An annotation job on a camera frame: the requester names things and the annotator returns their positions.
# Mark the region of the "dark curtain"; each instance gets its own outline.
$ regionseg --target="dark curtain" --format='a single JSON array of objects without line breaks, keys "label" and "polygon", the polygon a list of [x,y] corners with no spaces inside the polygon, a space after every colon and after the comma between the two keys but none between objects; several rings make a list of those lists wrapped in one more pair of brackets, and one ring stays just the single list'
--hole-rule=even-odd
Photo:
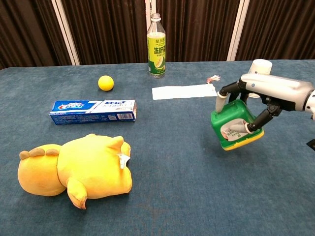
[{"label": "dark curtain", "polygon": [[147,61],[144,0],[63,0],[81,64]]},{"label": "dark curtain", "polygon": [[1,0],[0,30],[0,69],[71,64],[51,0]]},{"label": "dark curtain", "polygon": [[167,61],[227,59],[239,0],[157,0]]},{"label": "dark curtain", "polygon": [[315,59],[315,0],[251,0],[236,60]]}]

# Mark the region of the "product label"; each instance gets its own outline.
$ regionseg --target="product label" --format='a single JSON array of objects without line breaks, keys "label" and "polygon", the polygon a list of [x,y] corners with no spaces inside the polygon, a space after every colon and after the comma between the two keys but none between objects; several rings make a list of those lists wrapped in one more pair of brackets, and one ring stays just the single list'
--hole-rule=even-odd
[{"label": "product label", "polygon": [[149,71],[152,74],[165,72],[166,38],[165,33],[152,32],[147,35]]},{"label": "product label", "polygon": [[241,118],[238,118],[238,119],[233,119],[231,120],[230,122],[224,124],[220,131],[221,131],[221,134],[222,136],[228,140],[228,141],[235,141],[235,140],[238,140],[242,137],[244,137],[245,135],[247,135],[248,133],[240,133],[240,132],[237,132],[237,131],[234,131],[234,130],[231,130],[230,127],[231,125],[234,125],[234,124],[242,124],[242,125],[245,125],[246,121],[244,119],[241,119]]}]

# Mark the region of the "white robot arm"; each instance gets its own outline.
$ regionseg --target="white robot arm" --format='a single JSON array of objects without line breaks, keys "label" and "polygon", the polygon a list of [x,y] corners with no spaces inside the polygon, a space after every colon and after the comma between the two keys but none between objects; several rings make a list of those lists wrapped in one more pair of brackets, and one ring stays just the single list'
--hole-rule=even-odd
[{"label": "white robot arm", "polygon": [[241,94],[240,99],[246,103],[249,93],[258,94],[267,109],[254,122],[233,125],[230,128],[232,130],[252,133],[278,116],[282,110],[309,112],[312,114],[311,119],[315,120],[315,88],[311,82],[261,74],[244,74],[237,82],[224,86],[218,92],[216,112],[221,112],[229,95],[229,102]]}]

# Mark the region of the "paper sheet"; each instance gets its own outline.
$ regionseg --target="paper sheet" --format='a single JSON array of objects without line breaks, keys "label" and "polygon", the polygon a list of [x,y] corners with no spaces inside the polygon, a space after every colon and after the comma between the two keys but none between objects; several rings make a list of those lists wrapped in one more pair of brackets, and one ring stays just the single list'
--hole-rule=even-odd
[{"label": "paper sheet", "polygon": [[215,96],[217,96],[217,92],[213,84],[152,88],[153,100]]}]

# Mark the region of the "stuffed toy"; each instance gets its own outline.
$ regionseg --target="stuffed toy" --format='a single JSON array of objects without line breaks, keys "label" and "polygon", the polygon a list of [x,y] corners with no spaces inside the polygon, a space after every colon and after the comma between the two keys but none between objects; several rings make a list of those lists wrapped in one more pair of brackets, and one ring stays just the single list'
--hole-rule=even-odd
[{"label": "stuffed toy", "polygon": [[20,152],[18,181],[32,194],[55,196],[67,189],[72,203],[86,209],[87,199],[129,193],[126,166],[130,145],[122,136],[89,134],[62,146],[47,144]]}]

